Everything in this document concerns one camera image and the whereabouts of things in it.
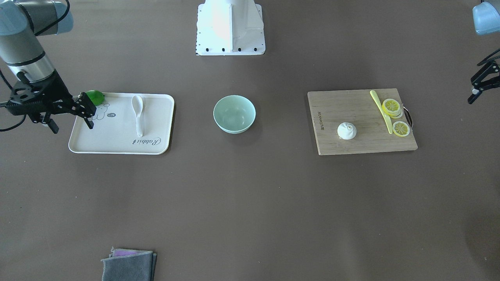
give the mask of gray cloth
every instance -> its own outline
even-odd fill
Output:
[[[153,281],[157,254],[153,251],[111,249],[104,263],[102,281]]]

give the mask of ceramic spoon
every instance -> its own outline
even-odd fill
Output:
[[[136,128],[137,128],[137,136],[142,137],[144,134],[143,131],[143,123],[141,122],[141,114],[143,113],[144,109],[144,103],[143,103],[143,98],[134,95],[132,97],[132,108],[133,112],[135,113],[135,122],[136,122]]]

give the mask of green ball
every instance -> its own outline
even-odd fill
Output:
[[[90,90],[87,91],[86,94],[95,106],[104,102],[104,94],[98,90]]]

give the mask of light green bowl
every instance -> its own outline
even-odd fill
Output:
[[[255,121],[255,106],[246,97],[228,95],[221,98],[213,108],[213,119],[224,132],[243,133]]]

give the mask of table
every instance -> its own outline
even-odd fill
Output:
[[[155,281],[498,280],[500,94],[467,104],[499,46],[479,1],[258,0],[266,53],[245,57],[195,55],[202,2],[73,0],[73,31],[39,38],[71,93],[171,95],[173,133],[161,155],[72,153],[68,114],[0,134],[0,280],[99,280],[111,247],[158,253]],[[307,92],[380,88],[419,148],[319,156]],[[239,135],[212,117],[231,94],[257,110]]]

